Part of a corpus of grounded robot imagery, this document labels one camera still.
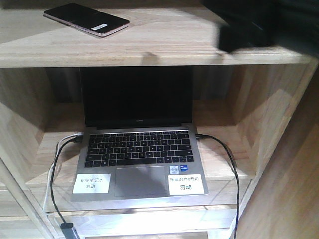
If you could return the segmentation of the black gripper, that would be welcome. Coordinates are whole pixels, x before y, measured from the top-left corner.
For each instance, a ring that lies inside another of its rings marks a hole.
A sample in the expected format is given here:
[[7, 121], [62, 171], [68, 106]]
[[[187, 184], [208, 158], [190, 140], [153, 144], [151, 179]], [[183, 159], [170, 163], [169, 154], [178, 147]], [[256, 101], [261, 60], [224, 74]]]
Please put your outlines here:
[[279, 45], [302, 54], [319, 52], [317, 0], [203, 0], [202, 4], [226, 22], [218, 40], [222, 51]]

